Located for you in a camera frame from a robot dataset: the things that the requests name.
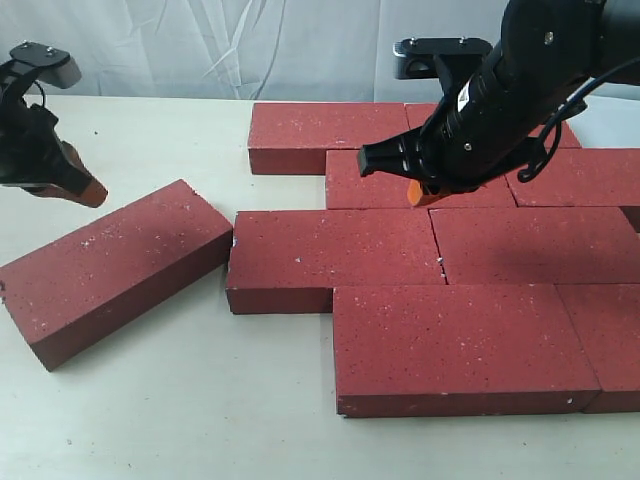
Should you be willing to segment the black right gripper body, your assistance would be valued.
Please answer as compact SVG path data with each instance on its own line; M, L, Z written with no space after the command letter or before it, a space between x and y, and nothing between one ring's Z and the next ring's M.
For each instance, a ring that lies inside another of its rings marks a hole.
M443 94L422 126L362 146L360 175L388 173L459 194L543 160L544 142L531 134L543 116L509 83L502 48L492 46L458 91Z

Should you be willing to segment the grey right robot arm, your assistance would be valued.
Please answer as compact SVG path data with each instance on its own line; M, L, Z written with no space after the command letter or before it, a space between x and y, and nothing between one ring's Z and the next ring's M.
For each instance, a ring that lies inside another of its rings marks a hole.
M422 126L363 146L358 168L407 178L423 206L511 172L536 178L591 92L638 83L639 5L512 1L496 43L408 38L394 52L399 79L435 78L443 95Z

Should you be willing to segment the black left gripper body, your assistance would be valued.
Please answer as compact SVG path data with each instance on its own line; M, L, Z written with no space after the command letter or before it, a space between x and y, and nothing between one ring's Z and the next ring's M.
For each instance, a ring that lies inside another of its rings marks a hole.
M24 99L1 102L1 185L40 192L59 187L64 155L46 107Z

